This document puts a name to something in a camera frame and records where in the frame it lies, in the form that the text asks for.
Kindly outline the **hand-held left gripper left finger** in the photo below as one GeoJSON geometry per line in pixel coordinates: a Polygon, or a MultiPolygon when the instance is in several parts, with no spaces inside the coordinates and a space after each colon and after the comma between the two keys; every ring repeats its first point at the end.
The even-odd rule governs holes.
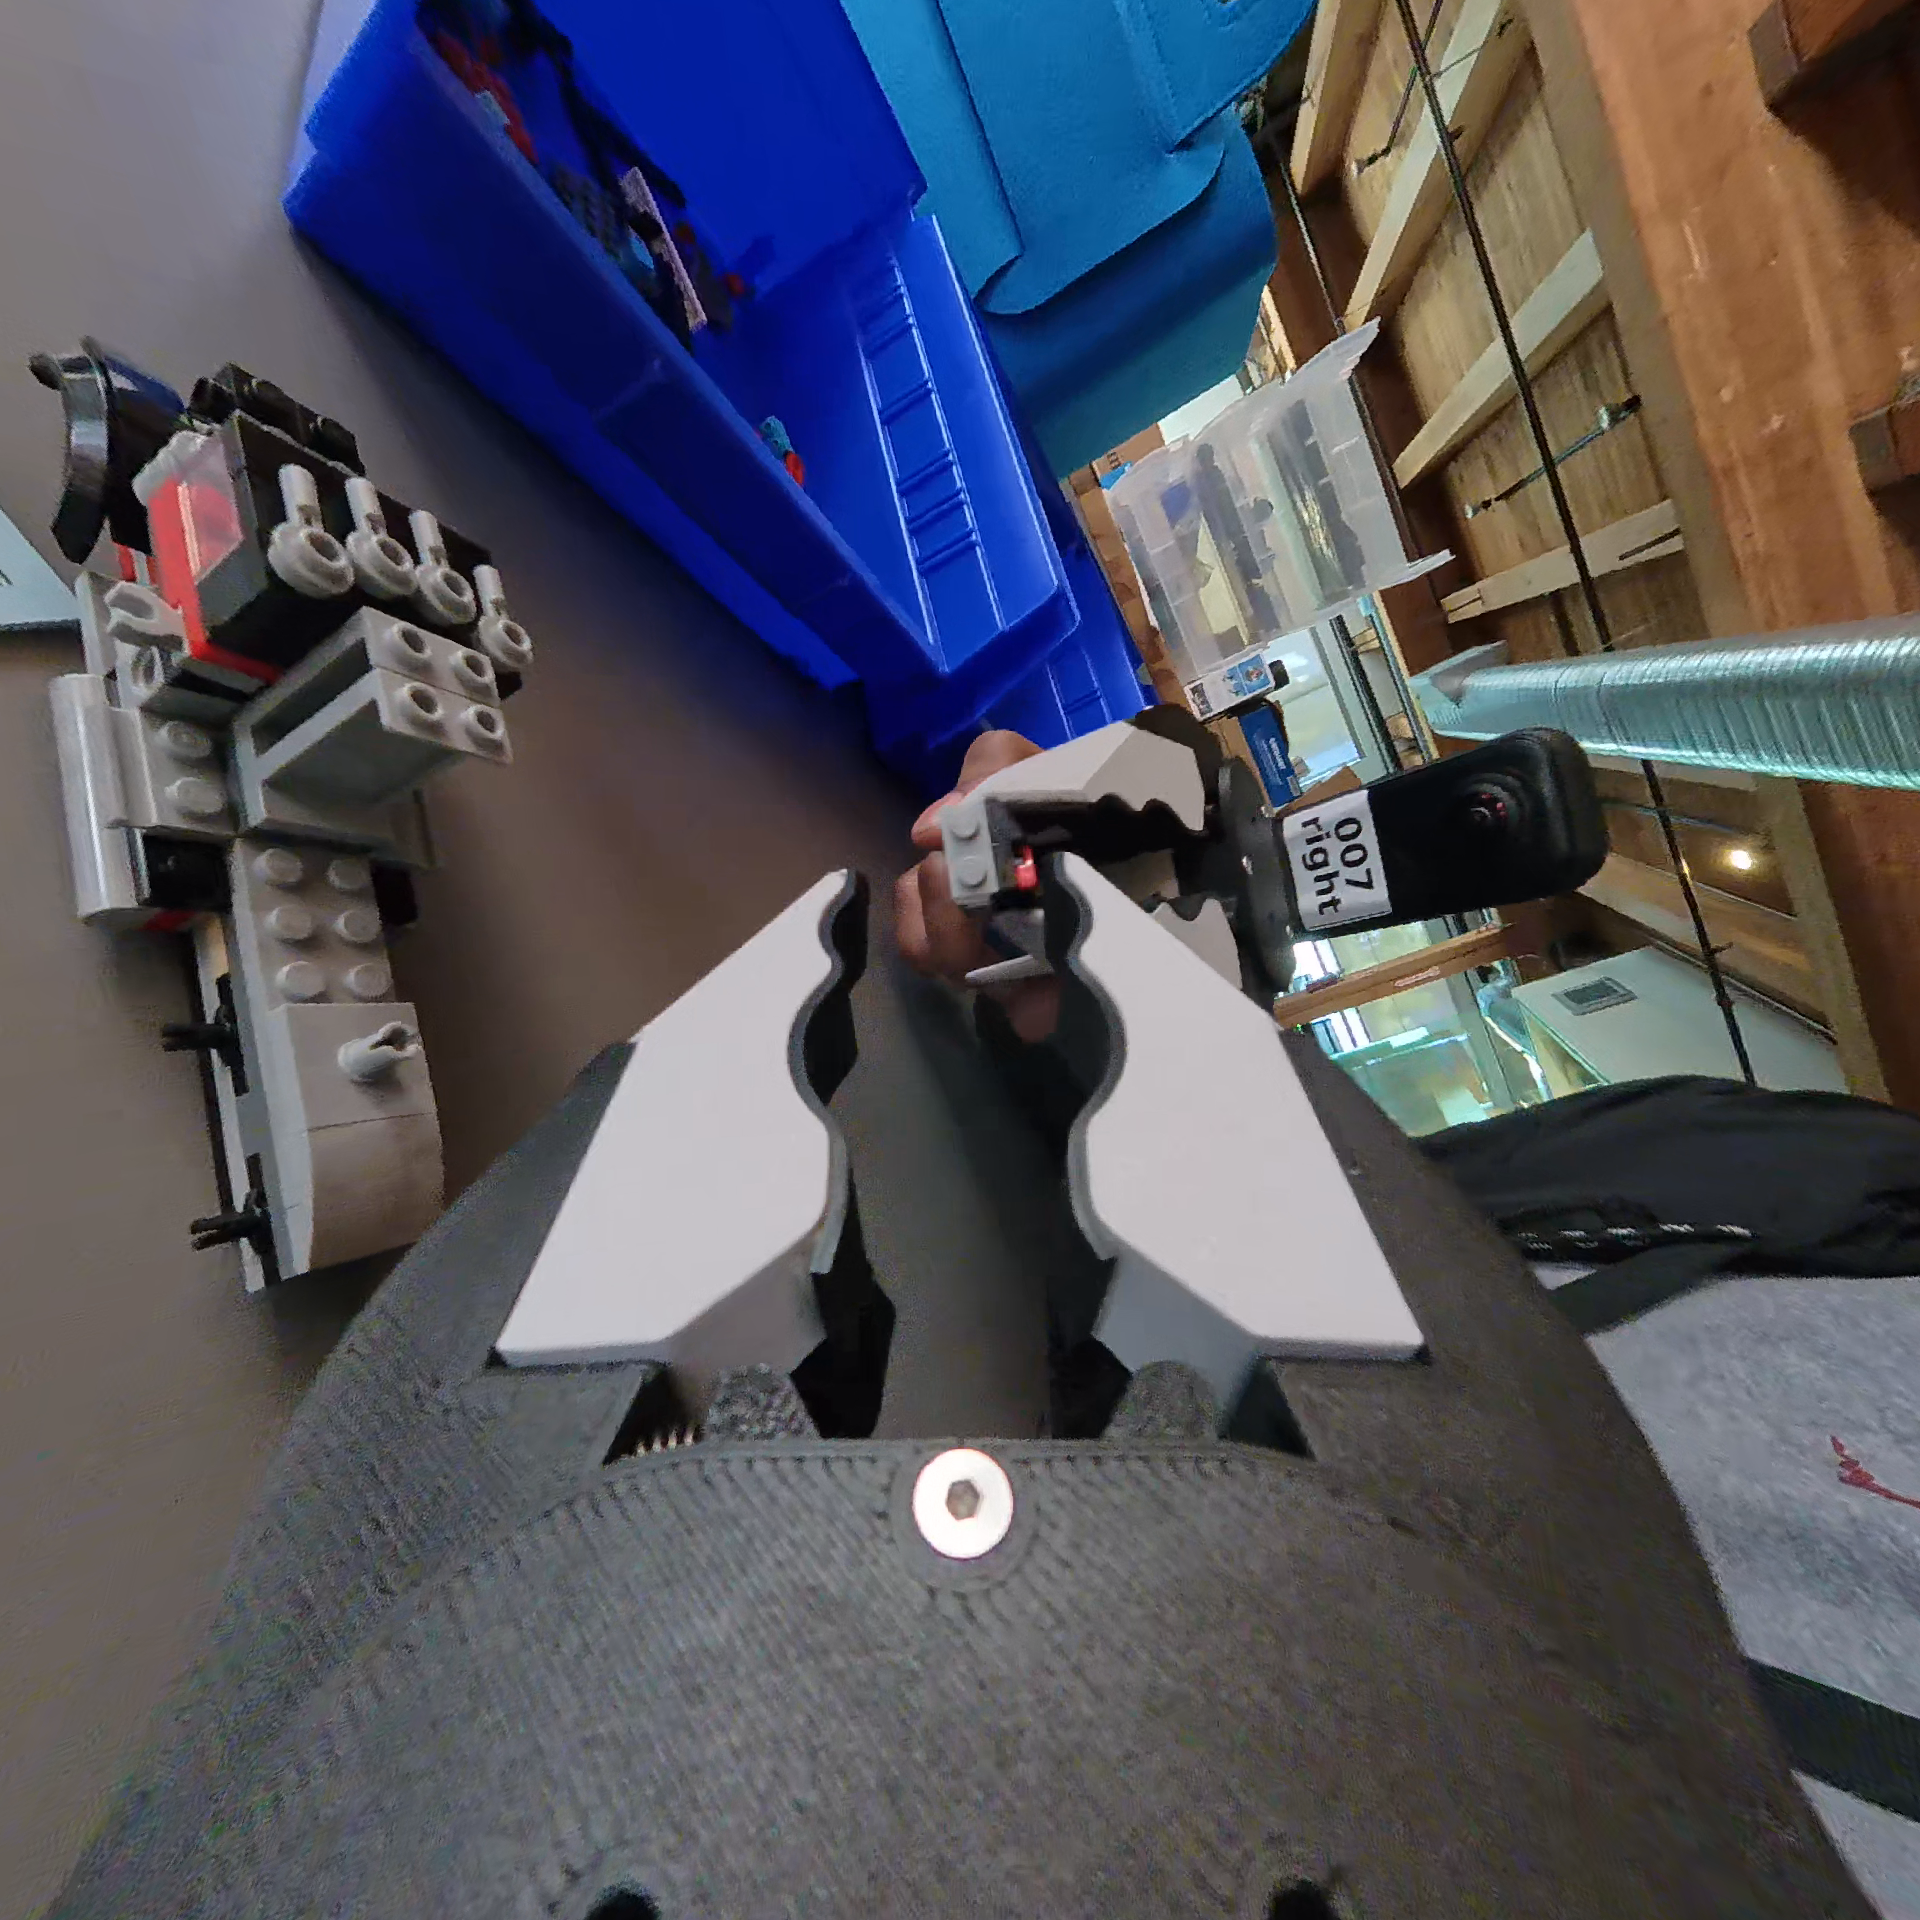
{"type": "Polygon", "coordinates": [[[510,1367],[799,1368],[872,1318],[847,1140],[869,882],[830,870],[631,1041],[496,1335],[510,1367]]]}

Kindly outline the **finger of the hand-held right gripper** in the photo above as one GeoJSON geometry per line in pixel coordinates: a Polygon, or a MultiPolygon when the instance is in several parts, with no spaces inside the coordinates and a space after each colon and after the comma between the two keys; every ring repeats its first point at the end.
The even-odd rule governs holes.
{"type": "Polygon", "coordinates": [[[1096,805],[1131,812],[1165,806],[1179,822],[1201,822],[1209,794],[1198,752],[1179,737],[1113,722],[988,776],[988,799],[1013,805],[1096,805]]]}
{"type": "Polygon", "coordinates": [[[1240,870],[1220,808],[1188,828],[1173,808],[1048,808],[1047,850],[1075,853],[1142,910],[1169,905],[1193,920],[1214,900],[1240,919],[1240,870]]]}

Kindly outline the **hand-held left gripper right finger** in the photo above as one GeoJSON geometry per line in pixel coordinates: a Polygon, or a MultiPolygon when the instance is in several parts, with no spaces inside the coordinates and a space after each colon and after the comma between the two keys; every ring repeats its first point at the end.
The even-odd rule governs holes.
{"type": "Polygon", "coordinates": [[[1407,1362],[1425,1336],[1214,902],[1183,935],[1047,857],[1055,1039],[1088,1077],[1065,1178],[1109,1266],[1094,1340],[1233,1409],[1263,1359],[1407,1362]]]}

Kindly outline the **small black red brick assembly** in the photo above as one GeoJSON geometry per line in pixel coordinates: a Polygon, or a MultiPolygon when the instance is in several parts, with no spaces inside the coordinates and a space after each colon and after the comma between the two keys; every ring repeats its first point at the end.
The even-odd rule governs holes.
{"type": "Polygon", "coordinates": [[[984,791],[951,799],[939,813],[951,902],[974,916],[1040,905],[1040,857],[1033,850],[1043,801],[984,791]]]}

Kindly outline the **grey black toy brick truck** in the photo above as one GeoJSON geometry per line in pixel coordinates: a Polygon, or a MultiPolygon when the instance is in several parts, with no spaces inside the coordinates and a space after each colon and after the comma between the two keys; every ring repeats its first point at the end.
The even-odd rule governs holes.
{"type": "Polygon", "coordinates": [[[246,1292],[413,1242],[444,1144],[390,935],[435,862],[424,788],[504,765],[535,646],[492,553],[368,478],[353,433],[222,365],[182,398],[94,338],[62,401],[53,540],[81,662],[49,679],[80,924],[179,935],[246,1292]]]}

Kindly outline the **person's right forearm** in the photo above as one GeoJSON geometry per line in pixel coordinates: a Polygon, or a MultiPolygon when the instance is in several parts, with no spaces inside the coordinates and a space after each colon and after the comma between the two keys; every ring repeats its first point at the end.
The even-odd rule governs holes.
{"type": "Polygon", "coordinates": [[[1536,1263],[1909,1279],[1917,1117],[1676,1073],[1416,1140],[1536,1263]]]}

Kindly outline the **grey desk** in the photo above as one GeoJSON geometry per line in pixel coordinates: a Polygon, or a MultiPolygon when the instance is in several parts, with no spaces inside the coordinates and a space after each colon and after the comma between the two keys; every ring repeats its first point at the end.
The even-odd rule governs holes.
{"type": "MultiPolygon", "coordinates": [[[[487,542],[535,668],[513,764],[427,798],[438,866],[395,944],[457,1196],[596,1048],[831,869],[871,882],[833,1098],[895,1300],[877,1433],[1047,1425],[1055,1189],[965,1002],[904,965],[921,798],[811,686],[513,420],[299,241],[281,184],[319,4],[1,6],[4,512],[48,540],[62,417],[36,349],[92,333],[188,391],[236,361],[340,417],[372,478],[487,542]]],[[[193,1658],[233,1533],[384,1262],[245,1294],[176,945],[73,919],[45,687],[4,639],[4,1916],[38,1912],[193,1658]]]]}

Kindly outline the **person's right hand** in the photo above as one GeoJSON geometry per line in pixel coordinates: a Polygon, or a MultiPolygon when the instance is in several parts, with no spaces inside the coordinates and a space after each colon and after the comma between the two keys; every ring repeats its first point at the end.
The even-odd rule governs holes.
{"type": "MultiPolygon", "coordinates": [[[[925,805],[913,821],[910,840],[918,857],[895,882],[895,944],[913,972],[966,988],[974,972],[995,962],[982,928],[952,902],[942,813],[1004,768],[1040,753],[1043,748],[1016,732],[979,734],[963,756],[952,788],[925,805]]],[[[1048,1039],[1061,1014],[1061,983],[1054,975],[984,988],[981,998],[999,1005],[999,1014],[1025,1045],[1048,1039]]]]}

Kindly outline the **blue cardboard box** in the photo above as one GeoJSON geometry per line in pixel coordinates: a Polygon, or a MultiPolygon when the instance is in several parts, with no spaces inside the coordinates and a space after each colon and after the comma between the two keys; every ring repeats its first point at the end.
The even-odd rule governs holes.
{"type": "Polygon", "coordinates": [[[1183,702],[1195,717],[1237,734],[1240,756],[1253,764],[1271,808],[1295,801],[1303,791],[1275,705],[1286,682],[1286,670],[1260,650],[1237,655],[1183,682],[1183,702]]]}

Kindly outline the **clear plastic storage box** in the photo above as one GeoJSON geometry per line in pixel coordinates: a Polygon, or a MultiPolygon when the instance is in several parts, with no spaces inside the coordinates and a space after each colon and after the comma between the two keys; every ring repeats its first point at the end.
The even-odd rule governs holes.
{"type": "Polygon", "coordinates": [[[1107,487],[1168,668],[1201,716],[1255,692],[1271,641],[1451,562],[1413,543],[1360,408],[1355,370],[1379,330],[1361,322],[1107,487]]]}

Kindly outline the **blue felt bag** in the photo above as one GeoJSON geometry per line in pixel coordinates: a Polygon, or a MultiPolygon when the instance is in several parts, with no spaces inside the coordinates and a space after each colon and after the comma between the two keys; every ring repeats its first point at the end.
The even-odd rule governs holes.
{"type": "Polygon", "coordinates": [[[845,1],[1055,474],[1230,380],[1279,240],[1240,97],[1311,1],[845,1]]]}

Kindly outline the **person's grey sweater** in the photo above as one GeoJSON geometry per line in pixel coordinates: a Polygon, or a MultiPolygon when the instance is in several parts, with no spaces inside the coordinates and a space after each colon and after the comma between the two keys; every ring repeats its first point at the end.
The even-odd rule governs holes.
{"type": "Polygon", "coordinates": [[[1917,1912],[1915,1314],[1915,1276],[1741,1276],[1588,1332],[1879,1916],[1917,1912]]]}

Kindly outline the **large blue plastic bin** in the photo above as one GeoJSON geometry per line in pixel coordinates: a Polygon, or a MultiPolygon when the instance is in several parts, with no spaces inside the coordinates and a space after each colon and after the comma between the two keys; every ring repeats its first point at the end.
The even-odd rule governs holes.
{"type": "MultiPolygon", "coordinates": [[[[694,341],[680,345],[569,218],[424,40],[415,6],[321,6],[287,218],[749,624],[751,608],[688,568],[712,548],[591,426],[653,335],[685,351],[694,341]]],[[[837,4],[540,9],[684,188],[748,302],[910,214],[911,158],[837,4]]]]}

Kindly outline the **brick instruction booklet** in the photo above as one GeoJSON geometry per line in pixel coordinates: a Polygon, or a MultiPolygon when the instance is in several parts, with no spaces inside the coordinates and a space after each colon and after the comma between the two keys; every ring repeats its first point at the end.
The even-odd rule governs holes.
{"type": "Polygon", "coordinates": [[[77,625],[77,600],[59,572],[1,512],[0,519],[1,636],[49,633],[77,625]]]}

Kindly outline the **silver ventilation duct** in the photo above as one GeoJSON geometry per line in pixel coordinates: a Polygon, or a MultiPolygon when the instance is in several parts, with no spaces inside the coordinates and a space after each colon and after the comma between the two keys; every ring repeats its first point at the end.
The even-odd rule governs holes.
{"type": "Polygon", "coordinates": [[[1509,662],[1489,641],[1411,687],[1430,732],[1451,737],[1553,728],[1619,759],[1917,785],[1915,615],[1542,662],[1509,662]]]}

